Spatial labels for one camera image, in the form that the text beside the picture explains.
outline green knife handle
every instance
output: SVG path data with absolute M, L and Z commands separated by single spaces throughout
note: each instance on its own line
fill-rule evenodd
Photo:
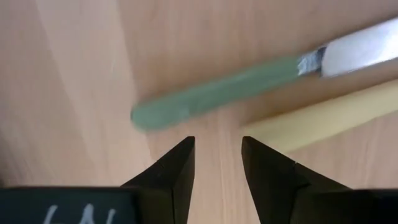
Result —
M 131 111 L 132 122 L 145 130 L 162 129 L 226 103 L 257 95 L 298 78 L 297 62 L 298 57 L 282 58 L 138 104 Z

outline black object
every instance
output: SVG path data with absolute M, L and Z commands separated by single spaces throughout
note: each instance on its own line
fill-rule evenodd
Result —
M 398 223 L 398 190 L 351 190 L 251 137 L 242 157 L 263 224 Z
M 121 187 L 0 190 L 0 223 L 185 224 L 195 175 L 188 137 Z

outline knife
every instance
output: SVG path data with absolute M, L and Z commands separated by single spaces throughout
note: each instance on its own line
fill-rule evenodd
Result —
M 235 75 L 133 107 L 141 129 L 163 129 L 226 103 L 271 90 L 312 72 L 336 77 L 398 57 L 398 17 L 333 40 L 312 52 L 284 57 Z

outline wooden table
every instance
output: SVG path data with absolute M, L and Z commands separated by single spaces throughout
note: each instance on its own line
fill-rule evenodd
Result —
M 134 129 L 131 107 L 397 15 L 396 0 L 0 1 L 2 180 L 120 185 L 194 135 L 189 223 L 258 223 L 239 127 L 398 78 L 396 62 L 304 78 L 155 133 Z M 292 157 L 350 187 L 398 187 L 397 127 L 391 114 Z

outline metal blade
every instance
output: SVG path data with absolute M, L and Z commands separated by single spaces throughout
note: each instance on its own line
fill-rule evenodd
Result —
M 398 18 L 357 31 L 326 45 L 323 77 L 334 77 L 398 57 Z

